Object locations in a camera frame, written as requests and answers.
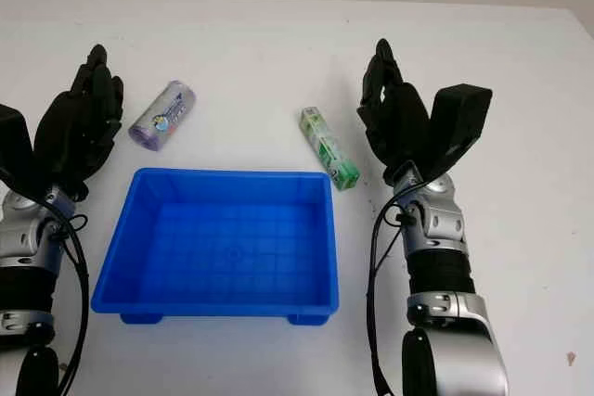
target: blue plastic tray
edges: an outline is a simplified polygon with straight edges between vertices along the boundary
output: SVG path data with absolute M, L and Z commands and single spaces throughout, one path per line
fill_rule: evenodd
M 324 324 L 338 309 L 328 176 L 139 170 L 91 306 L 128 324 L 164 315 Z

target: wire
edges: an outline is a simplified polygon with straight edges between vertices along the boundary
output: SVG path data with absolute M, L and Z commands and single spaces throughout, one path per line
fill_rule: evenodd
M 391 208 L 398 208 L 400 210 L 400 212 L 404 213 L 404 209 L 402 209 L 402 206 L 400 206 L 398 203 L 394 203 Z M 383 222 L 388 224 L 391 227 L 400 227 L 400 224 L 395 224 L 392 223 L 390 220 L 388 220 L 388 212 L 383 214 Z
M 69 259 L 71 259 L 72 264 L 74 265 L 74 270 L 76 271 L 76 274 L 78 276 L 78 279 L 79 279 L 79 282 L 81 285 L 81 300 L 82 300 L 81 323 L 79 326 L 78 336 L 76 338 L 76 344 L 74 345 L 74 350 L 72 352 L 72 356 L 71 356 L 70 362 L 68 363 L 68 366 L 66 368 L 64 376 L 62 377 L 62 380 L 59 382 L 59 385 L 58 385 L 57 395 L 65 396 L 66 394 L 68 394 L 68 392 L 71 388 L 72 381 L 74 380 L 74 377 L 76 376 L 76 372 L 78 371 L 79 363 L 81 362 L 84 338 L 86 336 L 86 329 L 88 326 L 88 319 L 89 319 L 89 274 L 88 274 L 88 268 L 86 265 L 86 259 L 84 258 L 83 246 L 81 245 L 81 240 L 76 235 L 76 231 L 82 229 L 86 225 L 86 222 L 88 222 L 88 218 L 84 215 L 84 223 L 81 226 L 79 226 L 78 229 L 74 229 L 74 227 L 72 227 L 72 224 L 71 224 L 71 219 L 67 218 L 62 213 L 62 211 L 60 209 L 58 209 L 56 206 L 54 206 L 53 204 L 50 204 L 50 203 L 44 201 L 43 199 L 36 199 L 33 196 L 22 193 L 21 191 L 19 191 L 19 194 L 25 198 L 30 199 L 31 201 L 36 202 L 40 206 L 46 208 L 50 213 L 52 213 L 54 215 L 54 217 L 56 217 L 56 219 L 58 220 L 58 222 L 61 226 L 61 229 L 65 229 L 66 234 L 70 237 L 72 245 L 74 246 L 74 254 L 76 254 L 76 256 L 72 255 L 72 252 L 70 252 L 70 250 L 66 247 L 66 240 L 62 239 L 61 240 L 61 244 L 63 244 L 62 247 L 63 248 L 66 247 L 64 250 L 65 250 L 66 254 L 68 255 Z M 71 218 L 72 219 L 79 218 L 79 216 L 75 215 Z
M 392 247 L 394 246 L 394 243 L 398 239 L 398 236 L 400 236 L 400 234 L 402 233 L 402 227 L 400 227 L 400 226 L 397 226 L 397 227 L 398 227 L 398 231 L 396 231 L 396 235 L 394 236 L 394 238 L 392 238 L 390 245 L 388 245 L 388 249 L 383 253 L 383 255 L 380 258 L 380 261 L 378 262 L 378 265 L 373 270 L 374 275 L 378 274 L 378 271 L 381 268 L 381 264 L 383 263 L 384 260 L 386 260 L 386 258 L 388 257 L 388 254 L 390 253 L 390 251 L 392 250 Z
M 369 349 L 371 350 L 371 369 L 373 372 L 373 383 L 375 385 L 375 389 L 380 396 L 385 395 L 392 395 L 394 393 L 390 389 L 388 382 L 381 371 L 380 366 L 380 357 L 378 355 L 378 338 L 376 332 L 376 324 L 375 324 L 375 279 L 378 273 L 380 266 L 382 265 L 383 261 L 388 256 L 388 253 L 394 246 L 394 243 L 398 236 L 400 235 L 402 228 L 398 228 L 398 232 L 394 236 L 392 242 L 390 243 L 388 249 L 382 255 L 380 262 L 376 263 L 377 257 L 377 250 L 378 250 L 378 236 L 380 234 L 381 223 L 386 222 L 390 226 L 394 226 L 394 224 L 390 224 L 386 219 L 386 212 L 394 207 L 399 205 L 397 204 L 397 200 L 404 197 L 415 190 L 421 189 L 422 187 L 426 186 L 431 181 L 424 181 L 422 183 L 417 183 L 415 185 L 410 185 L 409 187 L 404 188 L 396 195 L 391 197 L 386 204 L 380 210 L 378 217 L 373 224 L 373 231 L 371 233 L 371 250 L 369 254 L 369 276 L 368 276 L 368 292 L 367 292 L 367 327 L 368 327 L 368 340 L 369 340 Z

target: robotic hand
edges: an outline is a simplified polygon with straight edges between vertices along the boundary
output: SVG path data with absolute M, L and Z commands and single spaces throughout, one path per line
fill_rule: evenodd
M 106 161 L 122 126 L 123 83 L 106 62 L 105 48 L 96 45 L 71 90 L 41 119 L 34 148 L 22 115 L 0 105 L 0 179 L 11 189 L 0 222 L 0 396 L 66 394 L 78 368 L 89 286 L 80 227 L 71 220 L 75 202 L 88 194 L 84 180 Z M 52 294 L 62 252 L 76 269 L 83 306 L 76 347 L 58 384 L 58 358 L 46 345 L 55 334 Z
M 407 318 L 415 328 L 402 346 L 405 396 L 507 396 L 508 380 L 483 298 L 474 290 L 464 219 L 447 171 L 479 138 L 492 92 L 467 84 L 440 90 L 431 118 L 414 86 L 403 81 L 381 39 L 363 79 L 357 110 L 383 178 L 394 196 L 373 228 L 368 282 L 368 339 L 378 395 L 394 395 L 381 371 L 375 327 L 375 278 L 404 233 L 410 274 Z M 397 207 L 398 224 L 386 219 Z M 398 227 L 376 261 L 382 221 Z

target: white table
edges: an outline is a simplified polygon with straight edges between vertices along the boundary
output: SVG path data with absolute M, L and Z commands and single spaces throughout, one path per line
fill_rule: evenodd
M 143 166 L 318 171 L 297 127 L 317 105 L 362 171 L 334 190 L 341 306 L 322 327 L 282 318 L 91 313 L 72 394 L 341 396 L 373 393 L 365 329 L 374 211 L 390 196 L 355 108 L 380 37 L 428 106 L 443 86 L 495 92 L 484 134 L 452 170 L 473 277 L 517 395 L 594 392 L 594 42 L 564 10 L 315 0 L 0 0 L 1 101 L 34 129 L 94 43 L 125 83 L 123 130 L 80 206 L 91 288 L 133 172 Z M 159 153 L 125 130 L 171 79 L 196 108 Z M 381 358 L 400 392 L 407 272 L 378 283 Z M 78 284 L 64 262 L 53 346 L 68 360 Z M 566 353 L 576 354 L 569 366 Z

